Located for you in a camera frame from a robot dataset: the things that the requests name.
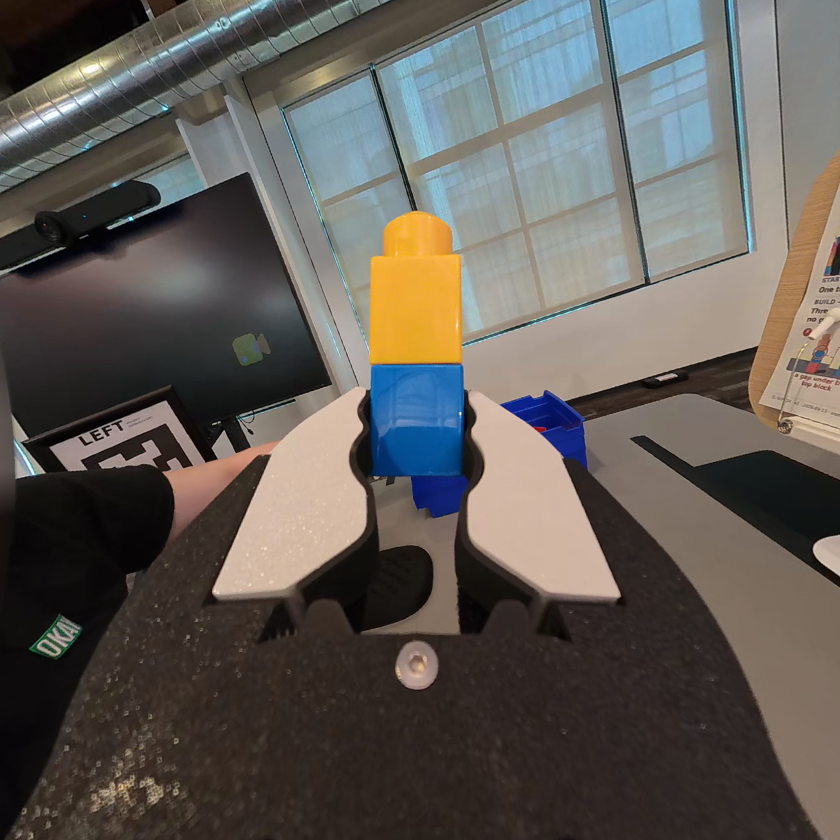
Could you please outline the black video bar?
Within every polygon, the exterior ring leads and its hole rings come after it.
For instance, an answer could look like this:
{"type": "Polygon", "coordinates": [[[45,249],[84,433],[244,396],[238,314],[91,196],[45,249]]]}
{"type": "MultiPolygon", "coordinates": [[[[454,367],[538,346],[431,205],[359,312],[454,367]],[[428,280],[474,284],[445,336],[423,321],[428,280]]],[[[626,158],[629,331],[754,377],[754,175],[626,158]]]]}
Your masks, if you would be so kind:
{"type": "Polygon", "coordinates": [[[66,248],[160,203],[156,186],[131,180],[60,211],[38,212],[33,223],[1,238],[1,270],[15,268],[51,249],[66,248]]]}

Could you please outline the silver ventilation duct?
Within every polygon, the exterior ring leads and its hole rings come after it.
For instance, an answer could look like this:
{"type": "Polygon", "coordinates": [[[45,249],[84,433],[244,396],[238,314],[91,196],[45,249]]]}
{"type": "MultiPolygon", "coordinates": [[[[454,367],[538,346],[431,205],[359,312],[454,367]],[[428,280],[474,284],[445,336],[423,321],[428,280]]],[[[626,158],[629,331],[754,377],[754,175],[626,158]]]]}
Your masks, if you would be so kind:
{"type": "Polygon", "coordinates": [[[2,100],[2,217],[61,208],[183,156],[177,113],[224,109],[219,89],[281,59],[402,25],[414,39],[499,2],[184,2],[2,100]]]}

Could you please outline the person's left forearm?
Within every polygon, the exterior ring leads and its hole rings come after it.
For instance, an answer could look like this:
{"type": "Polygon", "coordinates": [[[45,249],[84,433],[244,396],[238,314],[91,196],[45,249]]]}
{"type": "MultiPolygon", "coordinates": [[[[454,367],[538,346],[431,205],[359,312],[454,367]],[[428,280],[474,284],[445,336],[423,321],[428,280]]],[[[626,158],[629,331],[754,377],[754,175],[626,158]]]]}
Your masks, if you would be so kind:
{"type": "Polygon", "coordinates": [[[169,537],[171,546],[196,517],[257,457],[270,455],[278,442],[248,448],[203,465],[164,472],[173,493],[174,512],[169,537]]]}

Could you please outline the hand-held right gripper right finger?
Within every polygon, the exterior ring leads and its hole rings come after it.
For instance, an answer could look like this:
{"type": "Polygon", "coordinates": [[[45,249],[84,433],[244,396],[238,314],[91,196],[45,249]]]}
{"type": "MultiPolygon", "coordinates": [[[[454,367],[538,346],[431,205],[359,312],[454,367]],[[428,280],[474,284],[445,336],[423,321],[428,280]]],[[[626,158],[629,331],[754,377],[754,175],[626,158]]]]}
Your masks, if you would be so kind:
{"type": "Polygon", "coordinates": [[[465,393],[456,529],[459,588],[485,611],[513,600],[541,621],[553,603],[614,605],[622,594],[564,458],[482,393],[465,393]]]}

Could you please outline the blue plastic bin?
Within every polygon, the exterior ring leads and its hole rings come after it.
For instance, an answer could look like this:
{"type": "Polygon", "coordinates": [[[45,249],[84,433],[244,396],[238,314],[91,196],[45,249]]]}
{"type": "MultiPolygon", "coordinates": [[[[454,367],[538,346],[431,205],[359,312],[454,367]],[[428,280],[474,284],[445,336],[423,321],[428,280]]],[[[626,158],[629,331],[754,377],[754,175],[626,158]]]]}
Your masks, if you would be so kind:
{"type": "MultiPolygon", "coordinates": [[[[549,391],[537,397],[526,395],[501,407],[535,428],[565,459],[576,460],[588,468],[583,416],[557,395],[549,391]]],[[[415,508],[428,509],[432,518],[457,513],[468,484],[465,476],[413,477],[415,508]]]]}

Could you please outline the large black screen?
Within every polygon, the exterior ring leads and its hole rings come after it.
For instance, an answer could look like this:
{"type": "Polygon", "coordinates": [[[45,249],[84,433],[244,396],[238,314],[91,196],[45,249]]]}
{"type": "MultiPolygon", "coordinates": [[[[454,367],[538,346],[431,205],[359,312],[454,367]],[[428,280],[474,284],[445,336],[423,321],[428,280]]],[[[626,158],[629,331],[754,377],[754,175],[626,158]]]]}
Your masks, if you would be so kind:
{"type": "Polygon", "coordinates": [[[30,437],[166,386],[207,425],[332,383],[249,173],[7,274],[1,316],[30,437]]]}

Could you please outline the black white pattern sign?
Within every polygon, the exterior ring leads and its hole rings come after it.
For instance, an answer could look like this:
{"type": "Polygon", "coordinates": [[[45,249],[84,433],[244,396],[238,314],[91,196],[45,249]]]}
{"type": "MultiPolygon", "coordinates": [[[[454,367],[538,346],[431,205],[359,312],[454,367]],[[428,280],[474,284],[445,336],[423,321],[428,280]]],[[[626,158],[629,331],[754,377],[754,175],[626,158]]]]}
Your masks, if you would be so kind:
{"type": "Polygon", "coordinates": [[[24,446],[46,472],[126,466],[166,472],[217,458],[171,385],[31,437],[24,446]]]}

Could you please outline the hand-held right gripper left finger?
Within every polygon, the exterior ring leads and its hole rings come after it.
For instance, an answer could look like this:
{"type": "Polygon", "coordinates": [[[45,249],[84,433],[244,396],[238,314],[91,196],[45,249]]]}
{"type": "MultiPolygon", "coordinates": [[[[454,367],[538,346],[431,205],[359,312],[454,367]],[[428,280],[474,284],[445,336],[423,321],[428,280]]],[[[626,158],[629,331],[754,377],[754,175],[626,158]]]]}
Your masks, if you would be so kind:
{"type": "Polygon", "coordinates": [[[356,387],[273,449],[213,598],[359,601],[379,556],[371,463],[370,394],[356,387]]]}

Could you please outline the black rolling stand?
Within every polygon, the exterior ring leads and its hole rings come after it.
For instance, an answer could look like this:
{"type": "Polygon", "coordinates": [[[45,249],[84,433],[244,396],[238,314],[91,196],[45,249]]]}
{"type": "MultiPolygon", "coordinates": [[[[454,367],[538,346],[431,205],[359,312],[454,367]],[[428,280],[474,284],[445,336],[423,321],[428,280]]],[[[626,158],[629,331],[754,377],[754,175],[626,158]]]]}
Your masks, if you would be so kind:
{"type": "Polygon", "coordinates": [[[251,447],[251,443],[246,435],[253,435],[252,430],[245,430],[239,417],[236,415],[228,416],[213,423],[208,423],[201,426],[203,435],[207,444],[212,448],[222,436],[227,437],[234,452],[242,452],[251,447]]]}

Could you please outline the orange mega block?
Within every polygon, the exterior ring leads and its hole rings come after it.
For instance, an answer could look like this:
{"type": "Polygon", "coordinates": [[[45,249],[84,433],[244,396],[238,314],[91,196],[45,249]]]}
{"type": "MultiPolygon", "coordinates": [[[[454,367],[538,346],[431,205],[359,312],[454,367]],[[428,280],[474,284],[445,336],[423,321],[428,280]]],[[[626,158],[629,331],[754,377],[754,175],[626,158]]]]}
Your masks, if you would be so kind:
{"type": "Polygon", "coordinates": [[[461,257],[441,218],[405,213],[371,258],[371,364],[461,364],[461,257]]]}

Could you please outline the printed instruction sheet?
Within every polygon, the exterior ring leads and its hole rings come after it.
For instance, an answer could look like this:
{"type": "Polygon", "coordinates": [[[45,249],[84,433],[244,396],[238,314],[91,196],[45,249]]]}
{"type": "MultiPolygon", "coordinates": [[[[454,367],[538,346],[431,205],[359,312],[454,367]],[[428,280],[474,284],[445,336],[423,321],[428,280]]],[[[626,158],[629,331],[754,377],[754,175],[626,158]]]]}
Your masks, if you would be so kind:
{"type": "Polygon", "coordinates": [[[800,417],[835,429],[838,379],[838,198],[826,223],[805,296],[760,403],[779,419],[800,417]]]}

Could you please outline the black oval pad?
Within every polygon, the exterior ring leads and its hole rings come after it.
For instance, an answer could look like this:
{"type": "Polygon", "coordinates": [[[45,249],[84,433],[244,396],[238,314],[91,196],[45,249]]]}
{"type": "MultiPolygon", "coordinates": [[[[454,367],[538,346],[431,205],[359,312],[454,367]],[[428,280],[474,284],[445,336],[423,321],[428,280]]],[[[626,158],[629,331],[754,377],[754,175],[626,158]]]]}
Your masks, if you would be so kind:
{"type": "Polygon", "coordinates": [[[360,631],[388,627],[417,613],[433,590],[434,564],[416,545],[385,549],[365,594],[360,631]]]}

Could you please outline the white framed window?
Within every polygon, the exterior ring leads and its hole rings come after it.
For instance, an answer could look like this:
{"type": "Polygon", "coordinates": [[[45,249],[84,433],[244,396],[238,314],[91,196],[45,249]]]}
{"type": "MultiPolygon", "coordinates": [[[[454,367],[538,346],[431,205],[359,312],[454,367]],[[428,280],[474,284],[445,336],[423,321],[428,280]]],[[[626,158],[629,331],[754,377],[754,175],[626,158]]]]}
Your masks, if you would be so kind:
{"type": "Polygon", "coordinates": [[[731,11],[509,2],[283,107],[364,340],[412,210],[452,231],[466,343],[748,253],[731,11]]]}

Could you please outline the wooden display board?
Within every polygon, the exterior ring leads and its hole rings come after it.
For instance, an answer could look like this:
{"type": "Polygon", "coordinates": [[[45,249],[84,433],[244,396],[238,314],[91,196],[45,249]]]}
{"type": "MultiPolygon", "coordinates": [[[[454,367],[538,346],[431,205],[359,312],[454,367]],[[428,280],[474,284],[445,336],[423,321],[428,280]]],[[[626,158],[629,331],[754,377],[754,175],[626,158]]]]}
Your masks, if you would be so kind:
{"type": "Polygon", "coordinates": [[[761,423],[774,432],[778,431],[779,410],[764,406],[760,403],[760,398],[782,355],[795,314],[805,296],[838,184],[839,153],[836,152],[823,173],[815,179],[805,200],[761,341],[753,358],[749,374],[750,405],[761,423]]]}

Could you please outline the blue mega block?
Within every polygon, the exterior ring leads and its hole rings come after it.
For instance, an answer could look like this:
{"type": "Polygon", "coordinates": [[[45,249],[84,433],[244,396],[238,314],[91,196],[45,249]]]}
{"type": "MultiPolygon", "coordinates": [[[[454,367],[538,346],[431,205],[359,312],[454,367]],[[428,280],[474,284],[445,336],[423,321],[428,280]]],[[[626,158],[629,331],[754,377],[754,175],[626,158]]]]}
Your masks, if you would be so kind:
{"type": "Polygon", "coordinates": [[[374,364],[374,476],[460,476],[465,428],[461,364],[374,364]]]}

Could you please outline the person's black shirt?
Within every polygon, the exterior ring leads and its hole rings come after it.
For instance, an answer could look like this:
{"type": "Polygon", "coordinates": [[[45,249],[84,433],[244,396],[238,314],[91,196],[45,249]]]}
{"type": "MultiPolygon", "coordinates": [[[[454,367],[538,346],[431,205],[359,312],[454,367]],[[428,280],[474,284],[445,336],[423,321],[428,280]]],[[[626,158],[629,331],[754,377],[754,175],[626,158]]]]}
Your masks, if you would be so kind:
{"type": "Polygon", "coordinates": [[[142,465],[17,479],[2,605],[2,834],[45,768],[82,673],[174,520],[164,473],[142,465]]]}

